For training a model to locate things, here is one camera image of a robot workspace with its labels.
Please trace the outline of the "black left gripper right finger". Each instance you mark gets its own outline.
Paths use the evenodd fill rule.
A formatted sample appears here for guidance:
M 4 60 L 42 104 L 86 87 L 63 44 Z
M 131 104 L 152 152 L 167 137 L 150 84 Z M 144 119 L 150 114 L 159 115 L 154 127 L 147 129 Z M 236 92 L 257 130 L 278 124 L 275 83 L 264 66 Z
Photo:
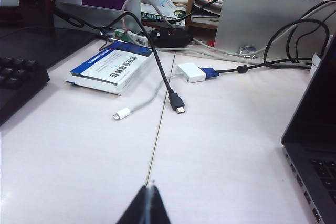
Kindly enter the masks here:
M 148 223 L 171 223 L 160 192 L 155 185 L 148 189 Z

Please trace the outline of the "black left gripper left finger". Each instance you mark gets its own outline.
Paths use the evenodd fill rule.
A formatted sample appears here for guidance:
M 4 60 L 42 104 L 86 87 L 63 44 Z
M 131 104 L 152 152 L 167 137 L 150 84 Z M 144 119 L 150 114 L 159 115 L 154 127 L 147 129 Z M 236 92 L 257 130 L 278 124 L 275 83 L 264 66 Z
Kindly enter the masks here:
M 143 185 L 117 221 L 117 224 L 144 223 L 147 191 L 147 187 Z

